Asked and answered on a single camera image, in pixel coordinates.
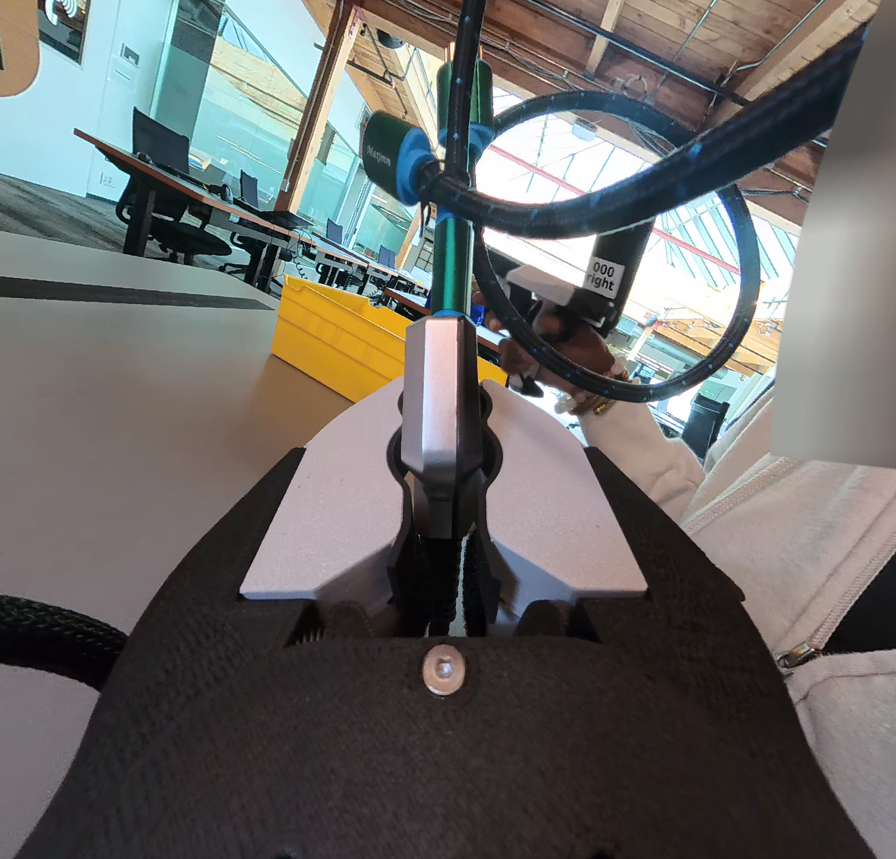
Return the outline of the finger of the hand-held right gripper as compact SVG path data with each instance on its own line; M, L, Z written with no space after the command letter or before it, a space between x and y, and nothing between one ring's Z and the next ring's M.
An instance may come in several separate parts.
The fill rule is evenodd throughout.
M525 264L510 268L504 282L566 308L596 327L609 327L609 299L583 286Z

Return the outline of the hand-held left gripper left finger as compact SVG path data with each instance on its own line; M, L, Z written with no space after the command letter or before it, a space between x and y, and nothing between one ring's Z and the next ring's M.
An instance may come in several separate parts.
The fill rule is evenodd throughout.
M388 466L403 378L311 439L245 575L248 600L388 602L404 492Z

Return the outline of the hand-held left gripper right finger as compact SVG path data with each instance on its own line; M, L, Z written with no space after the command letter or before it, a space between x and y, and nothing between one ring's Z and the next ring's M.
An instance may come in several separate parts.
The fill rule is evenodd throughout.
M494 380L482 385L501 454L485 491L497 613L522 614L538 600L644 597L644 575L584 445L524 397Z

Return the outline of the black braided cable green plugs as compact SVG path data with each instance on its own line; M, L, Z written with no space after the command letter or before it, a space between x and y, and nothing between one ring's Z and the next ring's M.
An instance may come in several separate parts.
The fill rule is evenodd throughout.
M691 135L653 108L601 91L556 92L494 115L491 76L479 58L488 0L462 0L449 80L438 86L439 160L425 133L376 113L362 143L365 173L404 205L434 205L445 225L436 243L431 317L409 328L401 396L401 461L414 476L420 506L415 527L423 560L399 561L395 599L410 627L444 628L442 601L449 583L461 582L462 540L476 530L484 551L485 461L500 461L497 438L487 427L490 398L477 379L474 325L467 315L475 277L486 306L534 359L568 383L569 398L593 397L646 405L708 380L741 346L753 325L761 292L759 242L737 181L762 165L829 130L868 35L857 27L835 46L746 105L722 124ZM607 113L641 123L673 148L652 169L576 199L549 204L510 203L473 188L477 160L507 130L557 112ZM491 263L484 228L510 236L565 239L631 228L704 195L727 210L738 253L739 293L727 329L684 374L660 384L637 385L622 373L602 376L571 363L545 342L504 289Z

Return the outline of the yellow plastic bin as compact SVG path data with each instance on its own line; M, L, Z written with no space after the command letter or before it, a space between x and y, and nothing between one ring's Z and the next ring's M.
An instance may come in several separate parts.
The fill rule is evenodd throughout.
M404 374L410 326L364 297L289 275L272 354L358 403Z

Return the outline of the person's right forearm white sleeve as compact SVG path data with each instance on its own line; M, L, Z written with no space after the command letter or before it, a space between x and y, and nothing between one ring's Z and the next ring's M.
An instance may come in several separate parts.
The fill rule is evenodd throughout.
M669 439L648 405L586 400L575 410L587 444L599 449L668 517L681 523L703 482L698 457Z

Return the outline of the grey desk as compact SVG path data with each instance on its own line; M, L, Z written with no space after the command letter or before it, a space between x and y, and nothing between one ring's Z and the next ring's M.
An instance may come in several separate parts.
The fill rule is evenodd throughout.
M129 636L102 692L2 665L2 857L60 786L67 855L144 745L298 621L239 590L297 449L348 404L270 358L254 302L2 299L2 594Z

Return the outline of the wooden office desk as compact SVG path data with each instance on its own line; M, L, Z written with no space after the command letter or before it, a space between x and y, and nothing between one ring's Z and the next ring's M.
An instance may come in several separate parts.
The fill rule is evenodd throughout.
M280 260L291 260L300 255L316 260L320 246L313 237L271 221L258 211L241 207L224 187L214 188L188 175L160 169L150 160L140 159L134 153L108 144L79 128L73 130L73 135L97 149L128 179L136 175L160 181L165 188L186 194L192 204L202 204L209 209L207 230L225 240L231 249L241 248L249 255L249 261L245 264L225 262L219 268L221 272L242 273L246 284L267 292L279 269Z

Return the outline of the person's right hand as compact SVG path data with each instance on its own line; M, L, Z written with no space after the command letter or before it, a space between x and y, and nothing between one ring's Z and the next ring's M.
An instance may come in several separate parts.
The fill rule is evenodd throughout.
M533 303L529 313L532 329L571 363L602 376L611 376L616 358L599 334L565 307L544 300ZM531 379L548 387L568 391L568 383L549 371L512 338L498 347L500 366L511 377Z

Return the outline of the black office chair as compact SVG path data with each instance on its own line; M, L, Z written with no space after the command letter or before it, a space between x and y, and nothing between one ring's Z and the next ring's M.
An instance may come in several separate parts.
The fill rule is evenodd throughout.
M116 204L118 220L126 225L124 253L143 257L153 240L168 253L169 261L192 265L196 256L227 257L230 245L207 230L210 211L160 181L132 175Z

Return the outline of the wooden post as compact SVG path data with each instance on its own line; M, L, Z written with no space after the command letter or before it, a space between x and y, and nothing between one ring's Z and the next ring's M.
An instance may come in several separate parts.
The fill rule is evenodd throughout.
M330 110L363 24L363 0L337 0L296 139L287 159L275 210L297 213L319 153Z

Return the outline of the wall sign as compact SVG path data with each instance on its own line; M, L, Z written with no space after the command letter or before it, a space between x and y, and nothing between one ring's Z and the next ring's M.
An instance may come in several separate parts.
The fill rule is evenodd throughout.
M37 0L39 40L81 65L91 0Z

